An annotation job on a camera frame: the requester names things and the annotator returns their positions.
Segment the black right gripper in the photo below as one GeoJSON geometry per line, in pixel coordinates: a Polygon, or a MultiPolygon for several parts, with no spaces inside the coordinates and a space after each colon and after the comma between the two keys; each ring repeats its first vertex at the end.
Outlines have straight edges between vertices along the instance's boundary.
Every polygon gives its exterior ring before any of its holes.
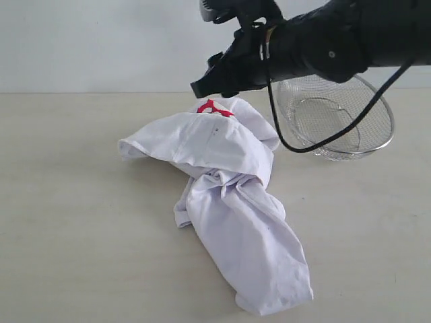
{"type": "Polygon", "coordinates": [[[190,84],[196,98],[220,94],[232,98],[240,92],[267,87],[267,29],[257,28],[247,38],[239,32],[224,52],[211,56],[207,72],[190,84]]]}

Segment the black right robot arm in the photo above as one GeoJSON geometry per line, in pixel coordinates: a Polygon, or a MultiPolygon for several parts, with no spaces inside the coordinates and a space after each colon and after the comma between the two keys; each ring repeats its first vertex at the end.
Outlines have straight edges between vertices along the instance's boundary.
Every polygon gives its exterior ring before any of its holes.
{"type": "Polygon", "coordinates": [[[230,47],[191,84],[230,98],[269,82],[317,75],[344,83],[371,67],[430,64],[429,1],[329,1],[285,19],[274,1],[201,1],[206,22],[237,19],[230,47]]]}

